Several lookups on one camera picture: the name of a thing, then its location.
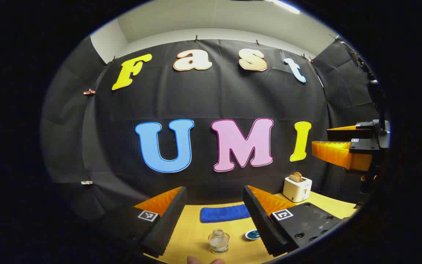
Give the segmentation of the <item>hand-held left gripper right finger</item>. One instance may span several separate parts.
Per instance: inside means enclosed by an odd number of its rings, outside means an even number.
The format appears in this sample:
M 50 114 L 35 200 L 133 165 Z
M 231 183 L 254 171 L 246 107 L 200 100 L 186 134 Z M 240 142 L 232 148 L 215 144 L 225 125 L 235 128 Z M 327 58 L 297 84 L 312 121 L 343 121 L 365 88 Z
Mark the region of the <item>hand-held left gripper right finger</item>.
M 310 202 L 295 205 L 250 185 L 244 187 L 243 201 L 273 257 L 311 244 L 342 221 Z

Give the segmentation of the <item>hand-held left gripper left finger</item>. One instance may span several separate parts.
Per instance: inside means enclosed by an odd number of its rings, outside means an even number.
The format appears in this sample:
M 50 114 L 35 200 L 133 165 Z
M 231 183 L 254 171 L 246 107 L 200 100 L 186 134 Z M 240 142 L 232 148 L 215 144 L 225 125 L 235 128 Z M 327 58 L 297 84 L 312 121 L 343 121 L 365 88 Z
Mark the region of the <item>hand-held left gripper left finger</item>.
M 105 213 L 97 219 L 97 227 L 120 247 L 157 258 L 166 251 L 187 198 L 186 187 L 176 187 Z

